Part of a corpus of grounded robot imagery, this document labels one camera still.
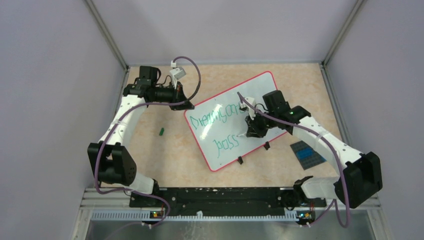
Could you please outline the green marker cap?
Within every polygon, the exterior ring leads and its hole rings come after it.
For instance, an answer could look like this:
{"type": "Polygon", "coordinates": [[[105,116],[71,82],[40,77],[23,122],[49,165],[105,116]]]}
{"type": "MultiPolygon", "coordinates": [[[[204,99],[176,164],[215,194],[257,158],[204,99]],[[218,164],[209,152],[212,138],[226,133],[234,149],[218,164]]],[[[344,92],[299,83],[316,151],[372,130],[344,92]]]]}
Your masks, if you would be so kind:
{"type": "Polygon", "coordinates": [[[162,136],[162,135],[164,134],[164,131],[165,131],[165,129],[162,127],[162,128],[160,129],[159,135],[160,135],[160,136],[162,136]]]}

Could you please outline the red-edged whiteboard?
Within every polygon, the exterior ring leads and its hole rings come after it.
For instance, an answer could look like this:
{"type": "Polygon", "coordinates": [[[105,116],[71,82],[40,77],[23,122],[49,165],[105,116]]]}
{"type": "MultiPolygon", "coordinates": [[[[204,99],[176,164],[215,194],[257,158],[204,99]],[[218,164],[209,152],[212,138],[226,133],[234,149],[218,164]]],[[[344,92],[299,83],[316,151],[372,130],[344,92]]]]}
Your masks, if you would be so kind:
{"type": "Polygon", "coordinates": [[[263,138],[236,137],[247,133],[245,117],[249,115],[247,111],[240,110],[238,93],[245,98],[254,98],[263,105],[262,96],[276,89],[273,74],[265,71],[184,112],[184,118],[211,171],[216,172],[236,162],[239,156],[244,157],[263,147],[265,142],[271,142],[286,133],[276,127],[268,130],[263,138]]]}

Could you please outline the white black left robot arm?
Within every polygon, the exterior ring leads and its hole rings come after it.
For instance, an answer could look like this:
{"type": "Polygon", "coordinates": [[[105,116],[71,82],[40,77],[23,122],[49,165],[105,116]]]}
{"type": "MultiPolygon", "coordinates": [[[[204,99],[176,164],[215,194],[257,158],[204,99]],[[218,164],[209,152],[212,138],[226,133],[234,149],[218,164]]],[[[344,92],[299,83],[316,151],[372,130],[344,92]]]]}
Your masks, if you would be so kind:
{"type": "Polygon", "coordinates": [[[173,111],[194,109],[180,83],[186,71],[172,64],[169,75],[168,85],[158,84],[160,69],[140,66],[134,83],[124,88],[120,106],[107,131],[87,148],[93,176],[98,183],[116,184],[128,191],[142,193],[141,200],[149,207],[160,202],[161,194],[154,189],[154,179],[138,172],[126,145],[148,105],[169,106],[173,111]]]}

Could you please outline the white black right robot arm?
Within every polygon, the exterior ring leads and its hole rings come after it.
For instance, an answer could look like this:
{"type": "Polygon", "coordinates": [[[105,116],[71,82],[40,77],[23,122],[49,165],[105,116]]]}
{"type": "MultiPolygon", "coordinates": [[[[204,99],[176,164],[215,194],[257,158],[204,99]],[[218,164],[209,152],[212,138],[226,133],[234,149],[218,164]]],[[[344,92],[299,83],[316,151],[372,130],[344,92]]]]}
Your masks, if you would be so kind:
{"type": "Polygon", "coordinates": [[[246,137],[264,138],[279,128],[298,138],[323,157],[337,171],[336,177],[307,176],[293,186],[293,200],[307,206],[313,199],[340,200],[355,209],[383,188],[380,158],[363,153],[327,131],[300,105],[291,107],[280,90],[263,95],[265,111],[254,100],[239,96],[240,109],[248,112],[246,137]]]}

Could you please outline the black whiteboard clip upper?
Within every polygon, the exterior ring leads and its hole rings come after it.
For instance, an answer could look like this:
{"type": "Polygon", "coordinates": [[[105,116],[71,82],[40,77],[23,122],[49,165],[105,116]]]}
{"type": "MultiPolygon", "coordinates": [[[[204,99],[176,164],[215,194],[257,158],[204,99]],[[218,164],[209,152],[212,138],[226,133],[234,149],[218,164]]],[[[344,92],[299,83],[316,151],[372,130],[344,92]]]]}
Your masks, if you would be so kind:
{"type": "Polygon", "coordinates": [[[270,149],[270,143],[268,141],[265,142],[265,144],[263,145],[263,147],[265,148],[265,150],[269,150],[270,149]]]}

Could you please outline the black whiteboard clip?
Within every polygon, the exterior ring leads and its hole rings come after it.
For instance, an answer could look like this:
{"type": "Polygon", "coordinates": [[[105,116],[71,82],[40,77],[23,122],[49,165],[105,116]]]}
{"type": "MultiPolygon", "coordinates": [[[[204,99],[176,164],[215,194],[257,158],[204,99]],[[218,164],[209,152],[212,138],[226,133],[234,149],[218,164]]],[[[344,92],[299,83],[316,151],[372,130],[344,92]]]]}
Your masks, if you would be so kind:
{"type": "Polygon", "coordinates": [[[263,147],[265,148],[265,150],[269,150],[270,149],[270,143],[268,141],[265,142],[265,144],[263,145],[263,147]]]}
{"type": "Polygon", "coordinates": [[[241,156],[239,156],[239,157],[237,158],[237,162],[238,162],[240,165],[242,165],[242,164],[244,163],[243,158],[242,158],[241,156]]]}

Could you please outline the black whiteboard clip lower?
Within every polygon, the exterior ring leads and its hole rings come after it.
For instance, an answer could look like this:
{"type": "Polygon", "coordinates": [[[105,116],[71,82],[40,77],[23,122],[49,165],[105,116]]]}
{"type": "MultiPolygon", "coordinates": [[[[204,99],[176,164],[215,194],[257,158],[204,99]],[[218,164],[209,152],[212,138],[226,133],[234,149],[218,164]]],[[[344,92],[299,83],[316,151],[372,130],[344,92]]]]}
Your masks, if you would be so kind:
{"type": "Polygon", "coordinates": [[[241,156],[239,156],[239,157],[237,158],[237,162],[238,162],[240,165],[242,165],[242,164],[244,163],[243,158],[242,158],[241,156]]]}

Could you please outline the blue lego brick on plate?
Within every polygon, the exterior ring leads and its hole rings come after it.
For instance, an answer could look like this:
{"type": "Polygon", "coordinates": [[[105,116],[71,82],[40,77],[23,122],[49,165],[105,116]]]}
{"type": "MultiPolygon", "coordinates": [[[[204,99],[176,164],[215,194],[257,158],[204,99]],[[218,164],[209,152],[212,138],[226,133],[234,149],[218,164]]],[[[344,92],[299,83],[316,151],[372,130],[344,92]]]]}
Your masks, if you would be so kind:
{"type": "Polygon", "coordinates": [[[296,157],[300,160],[309,158],[314,155],[314,150],[312,148],[304,148],[296,152],[296,157]]]}

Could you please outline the grey lego baseplate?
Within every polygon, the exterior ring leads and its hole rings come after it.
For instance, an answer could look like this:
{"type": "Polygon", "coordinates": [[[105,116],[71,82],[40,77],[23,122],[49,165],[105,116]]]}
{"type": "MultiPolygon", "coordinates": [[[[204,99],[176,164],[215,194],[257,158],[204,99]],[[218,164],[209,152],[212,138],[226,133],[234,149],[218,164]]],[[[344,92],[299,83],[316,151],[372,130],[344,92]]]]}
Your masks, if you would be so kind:
{"type": "Polygon", "coordinates": [[[308,170],[326,162],[321,155],[303,141],[291,144],[290,148],[295,154],[303,170],[308,170]]]}

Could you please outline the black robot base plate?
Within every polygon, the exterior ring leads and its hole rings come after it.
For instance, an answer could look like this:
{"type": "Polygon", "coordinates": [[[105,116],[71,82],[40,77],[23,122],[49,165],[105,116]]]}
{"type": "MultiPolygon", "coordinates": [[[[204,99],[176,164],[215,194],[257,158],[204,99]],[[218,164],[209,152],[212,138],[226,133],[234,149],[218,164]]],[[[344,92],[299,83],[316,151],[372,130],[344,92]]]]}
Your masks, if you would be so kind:
{"type": "Polygon", "coordinates": [[[201,211],[210,217],[282,216],[289,210],[326,207],[324,199],[307,199],[292,187],[160,187],[155,198],[131,194],[129,206],[165,210],[169,216],[192,216],[201,211]]]}

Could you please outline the aluminium frame rail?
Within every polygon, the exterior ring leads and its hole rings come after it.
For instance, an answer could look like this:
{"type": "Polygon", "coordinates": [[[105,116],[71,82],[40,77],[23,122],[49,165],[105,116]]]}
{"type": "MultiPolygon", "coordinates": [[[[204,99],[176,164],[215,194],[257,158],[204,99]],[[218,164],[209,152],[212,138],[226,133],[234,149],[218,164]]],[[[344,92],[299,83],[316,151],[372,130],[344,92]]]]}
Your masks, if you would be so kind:
{"type": "Polygon", "coordinates": [[[343,228],[330,200],[286,209],[290,187],[162,188],[161,201],[85,190],[71,235],[74,240],[392,240],[372,196],[351,211],[343,228]]]}

